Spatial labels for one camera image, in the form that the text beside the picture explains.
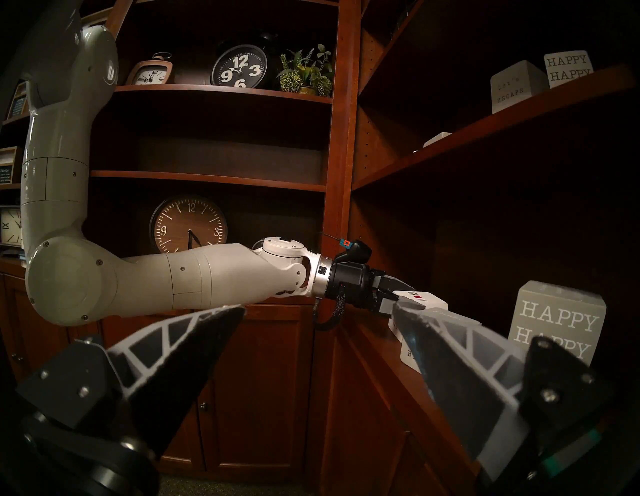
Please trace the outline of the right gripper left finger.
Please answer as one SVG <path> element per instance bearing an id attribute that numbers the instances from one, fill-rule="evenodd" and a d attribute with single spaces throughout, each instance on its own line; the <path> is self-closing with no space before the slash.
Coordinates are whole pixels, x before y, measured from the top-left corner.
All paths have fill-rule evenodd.
<path id="1" fill-rule="evenodd" d="M 162 456 L 245 315 L 242 305 L 179 315 L 108 349 L 76 340 L 18 384 L 35 410 L 25 437 L 78 453 L 129 437 Z"/>

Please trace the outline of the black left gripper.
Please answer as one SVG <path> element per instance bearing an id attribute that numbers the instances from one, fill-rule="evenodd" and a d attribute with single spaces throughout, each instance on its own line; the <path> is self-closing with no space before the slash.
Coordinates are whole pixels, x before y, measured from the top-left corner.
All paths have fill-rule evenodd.
<path id="1" fill-rule="evenodd" d="M 383 277 L 383 293 L 378 294 L 378 286 Z M 395 278 L 385 271 L 373 269 L 367 264 L 355 262 L 332 262 L 328 279 L 328 299 L 337 301 L 344 296 L 345 303 L 358 309 L 376 311 L 381 316 L 392 316 L 398 295 L 395 291 L 415 291 L 411 285 Z"/>

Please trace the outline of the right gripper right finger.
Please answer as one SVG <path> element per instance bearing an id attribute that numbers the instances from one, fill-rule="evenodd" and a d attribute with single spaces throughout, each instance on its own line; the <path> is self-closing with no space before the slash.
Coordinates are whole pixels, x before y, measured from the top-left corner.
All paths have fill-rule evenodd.
<path id="1" fill-rule="evenodd" d="M 392 321 L 479 481 L 551 481 L 599 443 L 613 386 L 553 338 L 522 349 L 412 301 L 395 302 Z"/>

